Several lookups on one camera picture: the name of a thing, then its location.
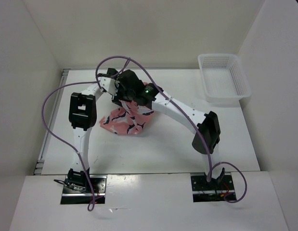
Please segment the pink shark print shorts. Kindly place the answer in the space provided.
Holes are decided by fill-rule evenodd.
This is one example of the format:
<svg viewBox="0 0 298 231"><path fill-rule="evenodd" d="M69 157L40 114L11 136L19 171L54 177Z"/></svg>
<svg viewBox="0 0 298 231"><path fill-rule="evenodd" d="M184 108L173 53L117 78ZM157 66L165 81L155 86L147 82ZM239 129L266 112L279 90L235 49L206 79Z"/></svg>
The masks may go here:
<svg viewBox="0 0 298 231"><path fill-rule="evenodd" d="M137 135L141 133L155 115L154 110L138 105L135 101L123 100L120 95L112 97L118 108L104 116L100 127L117 135Z"/></svg>

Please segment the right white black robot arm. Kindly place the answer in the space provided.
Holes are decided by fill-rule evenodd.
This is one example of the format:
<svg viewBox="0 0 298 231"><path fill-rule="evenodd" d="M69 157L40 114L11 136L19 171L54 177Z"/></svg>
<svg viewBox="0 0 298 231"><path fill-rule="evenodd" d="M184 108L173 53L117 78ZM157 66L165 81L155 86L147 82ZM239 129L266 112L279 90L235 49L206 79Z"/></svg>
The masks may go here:
<svg viewBox="0 0 298 231"><path fill-rule="evenodd" d="M134 102L138 107L163 113L188 128L194 134L192 147L208 162L207 186L217 189L222 185L222 176L213 173L215 161L211 157L214 148L220 142L220 125L216 113L204 113L185 105L154 82L144 84L131 70L118 73L114 86L115 101Z"/></svg>

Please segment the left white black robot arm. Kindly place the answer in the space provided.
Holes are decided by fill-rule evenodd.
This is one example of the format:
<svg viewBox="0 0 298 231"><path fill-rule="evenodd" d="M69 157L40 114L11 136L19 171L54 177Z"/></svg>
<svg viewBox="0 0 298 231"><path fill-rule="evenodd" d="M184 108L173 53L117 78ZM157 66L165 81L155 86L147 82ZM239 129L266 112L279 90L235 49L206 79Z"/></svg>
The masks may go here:
<svg viewBox="0 0 298 231"><path fill-rule="evenodd" d="M98 74L98 83L89 85L82 92L74 92L70 97L69 122L73 128L77 158L70 168L66 184L73 190L91 190L90 165L88 161L89 141L92 128L97 121L96 101L108 90L115 94L115 75L118 71L109 68L105 74Z"/></svg>

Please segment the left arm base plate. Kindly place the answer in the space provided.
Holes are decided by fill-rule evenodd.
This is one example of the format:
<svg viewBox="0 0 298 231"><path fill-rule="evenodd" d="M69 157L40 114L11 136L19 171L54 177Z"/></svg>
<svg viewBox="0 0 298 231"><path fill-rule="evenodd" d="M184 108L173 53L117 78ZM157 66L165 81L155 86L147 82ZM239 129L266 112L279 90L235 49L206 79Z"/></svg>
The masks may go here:
<svg viewBox="0 0 298 231"><path fill-rule="evenodd" d="M90 178L96 198L95 204L104 204L107 176L90 175ZM93 199L90 188L84 189L77 186L67 186L63 181L60 183L63 185L61 205L88 204Z"/></svg>

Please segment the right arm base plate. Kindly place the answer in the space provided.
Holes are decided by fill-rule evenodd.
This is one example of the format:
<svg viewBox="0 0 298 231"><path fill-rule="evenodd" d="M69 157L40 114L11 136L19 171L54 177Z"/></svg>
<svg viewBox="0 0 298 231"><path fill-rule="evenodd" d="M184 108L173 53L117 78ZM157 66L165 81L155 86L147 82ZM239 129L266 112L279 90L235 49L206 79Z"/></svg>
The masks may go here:
<svg viewBox="0 0 298 231"><path fill-rule="evenodd" d="M226 174L220 184L207 182L204 173L191 174L191 186L193 202L220 202L226 198L229 201L236 201L233 179L230 174Z"/></svg>

